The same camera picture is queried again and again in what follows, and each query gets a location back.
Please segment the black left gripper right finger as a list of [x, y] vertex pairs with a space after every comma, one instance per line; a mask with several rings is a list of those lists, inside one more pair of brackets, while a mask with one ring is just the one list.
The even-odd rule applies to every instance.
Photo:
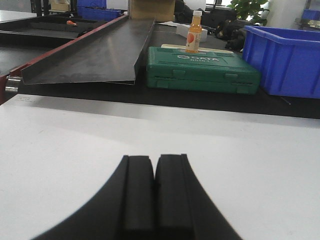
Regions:
[[186, 154], [162, 154], [155, 184], [158, 239], [241, 239], [202, 187]]

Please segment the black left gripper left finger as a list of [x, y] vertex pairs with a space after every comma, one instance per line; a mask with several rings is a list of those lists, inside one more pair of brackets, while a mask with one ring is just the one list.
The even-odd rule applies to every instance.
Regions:
[[101, 189], [38, 240], [150, 240], [155, 232], [154, 173], [148, 156], [123, 156]]

